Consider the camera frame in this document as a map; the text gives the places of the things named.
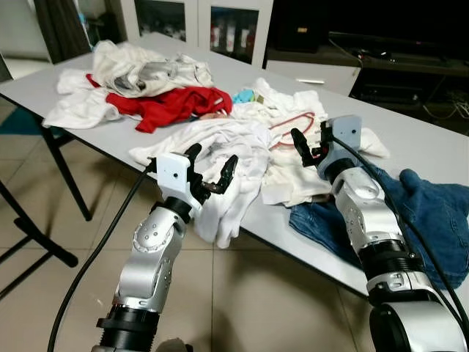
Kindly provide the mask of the black TV stand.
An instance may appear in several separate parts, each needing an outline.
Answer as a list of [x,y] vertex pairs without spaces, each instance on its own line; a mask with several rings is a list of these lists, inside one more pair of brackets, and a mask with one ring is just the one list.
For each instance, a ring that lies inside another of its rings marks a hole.
[[267,60],[359,67],[348,97],[465,132],[468,59],[325,45],[316,53],[270,49]]

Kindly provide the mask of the white drawer front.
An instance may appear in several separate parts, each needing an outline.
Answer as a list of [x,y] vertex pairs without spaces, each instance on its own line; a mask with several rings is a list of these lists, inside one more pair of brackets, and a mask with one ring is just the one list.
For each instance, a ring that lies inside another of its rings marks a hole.
[[358,79],[359,67],[331,66],[305,62],[267,60],[265,69],[314,85],[342,96],[348,96]]

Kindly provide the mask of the black television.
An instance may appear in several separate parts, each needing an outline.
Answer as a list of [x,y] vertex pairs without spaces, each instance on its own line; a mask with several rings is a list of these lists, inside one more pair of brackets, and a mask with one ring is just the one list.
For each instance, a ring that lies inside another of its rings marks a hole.
[[469,57],[466,0],[322,0],[328,32]]

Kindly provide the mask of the black speaker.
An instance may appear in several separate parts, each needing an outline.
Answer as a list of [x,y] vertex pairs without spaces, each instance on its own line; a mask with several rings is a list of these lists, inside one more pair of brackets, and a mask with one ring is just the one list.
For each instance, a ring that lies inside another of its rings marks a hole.
[[328,0],[274,0],[269,46],[278,51],[316,53],[328,30]]

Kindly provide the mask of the blue denim jeans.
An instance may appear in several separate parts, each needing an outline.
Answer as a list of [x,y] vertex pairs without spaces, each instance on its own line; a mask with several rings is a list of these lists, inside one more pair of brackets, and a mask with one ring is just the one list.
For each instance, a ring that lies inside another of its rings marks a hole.
[[[436,285],[445,277],[458,288],[468,275],[469,188],[460,184],[432,183],[411,169],[392,177],[378,169],[379,178],[390,192],[399,215],[411,221],[423,235],[425,249],[411,228],[407,242],[418,252],[424,269]],[[311,239],[356,268],[361,267],[345,222],[334,202],[302,202],[292,207],[289,224],[302,237]]]

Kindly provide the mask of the red garment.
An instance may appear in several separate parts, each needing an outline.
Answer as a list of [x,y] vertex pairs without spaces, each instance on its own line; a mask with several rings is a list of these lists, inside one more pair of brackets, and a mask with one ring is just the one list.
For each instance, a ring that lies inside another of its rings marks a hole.
[[117,109],[117,116],[137,115],[140,122],[136,130],[152,133],[177,122],[190,121],[205,114],[225,113],[232,110],[231,96],[217,87],[181,87],[153,97],[125,98],[108,93],[108,106]]

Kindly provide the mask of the red plastic clothes hanger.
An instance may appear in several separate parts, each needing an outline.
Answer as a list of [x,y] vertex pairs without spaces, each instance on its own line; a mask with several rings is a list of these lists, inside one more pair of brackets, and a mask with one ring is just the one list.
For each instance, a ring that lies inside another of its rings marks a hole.
[[284,150],[284,148],[291,150],[294,148],[295,142],[291,130],[301,131],[308,145],[317,143],[320,132],[316,114],[308,111],[308,113],[301,113],[294,115],[294,117],[285,118],[285,120],[273,122],[269,127],[269,131],[271,131],[276,141],[272,143],[269,150]]

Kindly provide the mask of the white glass door cabinet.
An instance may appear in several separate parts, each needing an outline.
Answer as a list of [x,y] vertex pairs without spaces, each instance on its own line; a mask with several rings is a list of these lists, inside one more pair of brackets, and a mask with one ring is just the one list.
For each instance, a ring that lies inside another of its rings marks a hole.
[[274,0],[118,0],[130,40],[164,34],[264,67]]

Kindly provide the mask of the cream denim jeans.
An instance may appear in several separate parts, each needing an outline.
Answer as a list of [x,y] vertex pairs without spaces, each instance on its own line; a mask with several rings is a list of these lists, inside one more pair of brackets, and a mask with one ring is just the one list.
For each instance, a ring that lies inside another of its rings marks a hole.
[[131,43],[101,40],[92,51],[92,79],[124,98],[154,97],[182,87],[214,87],[207,63],[187,54],[162,56]]

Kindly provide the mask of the white printed T-shirt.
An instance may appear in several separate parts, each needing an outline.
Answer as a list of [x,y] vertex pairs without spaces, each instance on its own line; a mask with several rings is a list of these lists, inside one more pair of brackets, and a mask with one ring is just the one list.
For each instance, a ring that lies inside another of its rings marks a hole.
[[132,160],[145,165],[151,157],[168,152],[184,152],[200,144],[195,171],[205,181],[215,182],[231,155],[237,155],[232,183],[224,194],[212,194],[194,221],[196,234],[220,249],[237,238],[249,205],[260,194],[262,178],[270,161],[270,148],[277,143],[266,124],[245,120],[202,120],[187,123],[181,130],[148,147],[128,151]]

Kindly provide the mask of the grey folding table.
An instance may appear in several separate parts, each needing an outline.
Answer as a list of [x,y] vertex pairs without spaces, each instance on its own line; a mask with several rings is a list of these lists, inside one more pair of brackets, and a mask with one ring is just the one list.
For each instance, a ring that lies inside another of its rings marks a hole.
[[[135,44],[164,56],[187,54],[208,64],[215,85],[227,92],[245,87],[260,78],[267,80],[278,92],[308,90],[307,84],[292,78],[221,56],[214,51],[181,43],[164,34],[146,34],[138,38]],[[56,83],[61,71],[65,68],[88,68],[91,63],[92,57],[87,54],[21,79],[5,81],[0,84],[0,96],[17,107],[44,117],[59,100]],[[319,97],[332,117],[358,115],[365,127],[375,131],[390,150],[390,158],[377,161],[377,165],[390,175],[397,175],[402,169],[412,169],[419,177],[433,183],[469,184],[469,138],[465,135],[334,92],[321,90]],[[131,148],[158,143],[176,130],[171,126],[158,128],[152,134],[140,133],[134,131],[130,120],[122,120],[96,128],[72,130],[71,134],[87,147],[140,172],[143,167],[130,157]],[[289,216],[287,208],[266,205],[257,200],[249,207],[242,221],[242,230],[264,245],[332,279],[336,285],[341,285],[352,294],[365,296],[366,278],[361,270],[292,230],[288,224]]]

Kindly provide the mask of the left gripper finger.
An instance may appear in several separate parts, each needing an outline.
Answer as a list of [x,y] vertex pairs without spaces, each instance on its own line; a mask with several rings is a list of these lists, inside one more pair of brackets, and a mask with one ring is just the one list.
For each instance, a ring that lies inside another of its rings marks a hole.
[[194,170],[197,155],[200,154],[202,151],[202,145],[200,143],[192,144],[184,153],[183,155],[188,159],[190,165],[188,165],[187,169],[185,169],[185,174],[187,175],[188,179],[195,179],[196,172]]
[[237,162],[239,161],[238,155],[231,155],[220,171],[220,178],[218,181],[211,184],[211,192],[214,194],[224,194],[228,190],[232,183],[232,179],[235,177],[235,168],[237,168]]

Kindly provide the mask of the white cotton garment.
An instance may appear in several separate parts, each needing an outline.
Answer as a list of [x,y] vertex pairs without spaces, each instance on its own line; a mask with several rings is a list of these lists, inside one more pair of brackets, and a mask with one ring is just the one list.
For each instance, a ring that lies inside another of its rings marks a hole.
[[93,81],[91,73],[66,68],[58,77],[56,91],[61,98],[43,117],[44,128],[89,130],[122,118],[117,108],[107,103],[108,90]]

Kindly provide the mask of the black floor stand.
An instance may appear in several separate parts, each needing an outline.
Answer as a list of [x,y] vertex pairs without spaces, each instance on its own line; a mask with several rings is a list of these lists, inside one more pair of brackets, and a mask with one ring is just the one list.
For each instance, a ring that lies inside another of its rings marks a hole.
[[12,221],[21,232],[23,232],[23,238],[8,248],[3,254],[0,254],[0,264],[6,262],[14,254],[20,251],[20,249],[26,248],[26,245],[30,242],[36,242],[44,249],[45,254],[40,256],[33,265],[30,265],[23,273],[14,278],[6,287],[0,290],[0,301],[3,301],[12,291],[14,291],[20,284],[23,284],[27,278],[29,278],[41,265],[56,258],[57,260],[64,263],[68,268],[74,268],[77,266],[79,260],[77,256],[71,254],[67,249],[61,247],[53,239],[44,235],[40,231],[40,228],[32,221],[26,211],[20,206],[19,202],[14,198],[13,194],[9,191],[6,185],[0,181],[0,197],[7,202],[10,208],[15,212],[16,218]]

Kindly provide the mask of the teal floor mat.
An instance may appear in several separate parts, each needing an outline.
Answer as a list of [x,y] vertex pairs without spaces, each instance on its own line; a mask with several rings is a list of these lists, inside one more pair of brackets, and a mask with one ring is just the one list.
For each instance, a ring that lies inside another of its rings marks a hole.
[[40,136],[41,119],[30,111],[14,108],[2,122],[0,135]]

